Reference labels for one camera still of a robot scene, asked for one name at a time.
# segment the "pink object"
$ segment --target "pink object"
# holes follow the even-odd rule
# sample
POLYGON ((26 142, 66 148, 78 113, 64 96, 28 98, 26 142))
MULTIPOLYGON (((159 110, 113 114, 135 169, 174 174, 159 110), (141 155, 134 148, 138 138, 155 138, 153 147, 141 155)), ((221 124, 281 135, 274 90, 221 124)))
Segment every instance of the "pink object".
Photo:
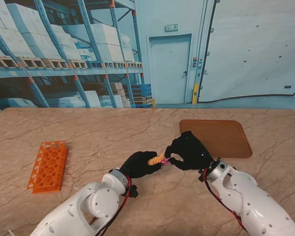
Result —
POLYGON ((160 161, 160 163, 162 163, 163 165, 166 165, 166 164, 169 163, 168 162, 169 159, 170 159, 170 157, 169 158, 166 158, 166 159, 163 159, 163 160, 160 161))

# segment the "warehouse shelf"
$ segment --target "warehouse shelf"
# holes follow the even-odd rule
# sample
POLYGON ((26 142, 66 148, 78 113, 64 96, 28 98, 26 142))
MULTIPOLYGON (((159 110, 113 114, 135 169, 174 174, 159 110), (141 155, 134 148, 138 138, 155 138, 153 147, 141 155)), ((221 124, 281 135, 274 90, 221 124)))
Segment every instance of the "warehouse shelf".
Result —
MULTIPOLYGON (((134 64, 134 68, 129 68, 126 66, 125 68, 72 68, 70 60, 68 59, 67 55, 65 54, 62 45, 60 44, 52 25, 49 22, 48 16, 50 15, 50 11, 54 11, 54 13, 62 13, 70 16, 73 19, 73 24, 84 24, 87 30, 87 34, 89 37, 89 44, 90 47, 93 49, 95 56, 99 63, 103 63, 101 54, 97 47, 96 39, 94 36, 93 31, 91 30, 91 24, 93 24, 93 17, 91 15, 91 10, 94 9, 110 9, 111 17, 113 20, 113 27, 116 28, 117 36, 120 44, 120 49, 122 53, 123 61, 126 62, 123 52, 123 46, 121 41, 121 33, 119 31, 118 20, 116 16, 116 8, 124 7, 128 8, 128 12, 132 12, 133 22, 134 22, 134 32, 135 32, 135 39, 137 44, 137 53, 139 62, 142 62, 141 56, 141 47, 139 41, 139 33, 138 33, 138 25, 137 25, 137 16, 136 16, 136 8, 134 0, 5 0, 6 3, 20 3, 21 5, 26 5, 30 8, 36 8, 39 13, 39 16, 42 20, 43 25, 46 28, 46 31, 53 42, 54 46, 56 47, 58 54, 60 57, 69 65, 70 68, 24 68, 18 58, 11 52, 5 41, 0 35, 0 48, 4 52, 5 55, 10 56, 19 66, 19 68, 0 68, 0 78, 6 77, 29 77, 30 88, 32 92, 35 94, 37 100, 39 100, 43 107, 49 107, 45 97, 43 96, 42 92, 40 91, 39 87, 36 85, 35 80, 32 77, 43 77, 43 76, 73 76, 74 83, 76 89, 78 90, 81 98, 86 104, 86 107, 90 107, 88 98, 85 94, 85 91, 81 85, 79 76, 83 75, 105 75, 103 77, 103 82, 106 85, 106 89, 110 95, 113 107, 116 107, 115 98, 112 93, 112 89, 109 83, 108 75, 109 74, 123 74, 125 82, 127 84, 129 90, 129 97, 131 104, 134 104, 133 94, 131 90, 131 84, 129 80, 129 74, 140 74, 141 76, 141 83, 144 84, 144 76, 143 76, 143 69, 142 68, 135 68, 137 64, 134 64)), ((63 25, 62 19, 54 19, 53 24, 56 25, 63 25)))
MULTIPOLYGON (((36 69, 36 68, 27 68, 26 71, 31 76, 70 76, 75 75, 71 68, 65 69, 36 69)), ((6 77, 25 77, 28 76, 26 71, 22 68, 0 68, 0 78, 6 77)), ((132 74, 132 73, 143 73, 142 68, 84 68, 78 69, 75 68, 74 71, 77 75, 105 75, 105 74, 132 74)))

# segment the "floor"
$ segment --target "floor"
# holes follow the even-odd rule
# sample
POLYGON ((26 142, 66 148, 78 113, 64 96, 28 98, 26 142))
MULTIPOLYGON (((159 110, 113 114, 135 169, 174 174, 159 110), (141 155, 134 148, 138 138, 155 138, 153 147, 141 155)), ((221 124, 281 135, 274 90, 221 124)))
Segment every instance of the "floor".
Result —
POLYGON ((249 108, 295 110, 295 97, 245 97, 201 104, 157 104, 156 106, 157 108, 249 108))

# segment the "black glove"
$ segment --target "black glove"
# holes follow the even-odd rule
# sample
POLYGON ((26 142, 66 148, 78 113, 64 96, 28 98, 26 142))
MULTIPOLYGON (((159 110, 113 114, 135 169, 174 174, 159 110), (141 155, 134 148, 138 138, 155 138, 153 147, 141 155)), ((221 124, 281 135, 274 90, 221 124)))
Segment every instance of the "black glove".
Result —
POLYGON ((165 157, 170 157, 172 153, 181 156, 183 162, 170 158, 170 163, 183 171, 205 169, 213 161, 206 147, 191 131, 183 132, 179 138, 174 139, 172 144, 166 148, 165 157))
POLYGON ((158 171, 162 164, 148 165, 148 161, 156 157, 155 151, 138 151, 132 154, 120 168, 120 172, 129 175, 130 178, 141 178, 158 171))

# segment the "light blue door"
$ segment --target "light blue door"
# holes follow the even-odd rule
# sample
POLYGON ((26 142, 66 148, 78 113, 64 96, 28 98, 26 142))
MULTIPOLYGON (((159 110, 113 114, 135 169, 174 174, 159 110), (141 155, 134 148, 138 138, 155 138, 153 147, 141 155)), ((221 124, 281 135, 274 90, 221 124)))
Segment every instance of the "light blue door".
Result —
POLYGON ((185 102, 191 35, 150 37, 152 83, 157 104, 185 102))

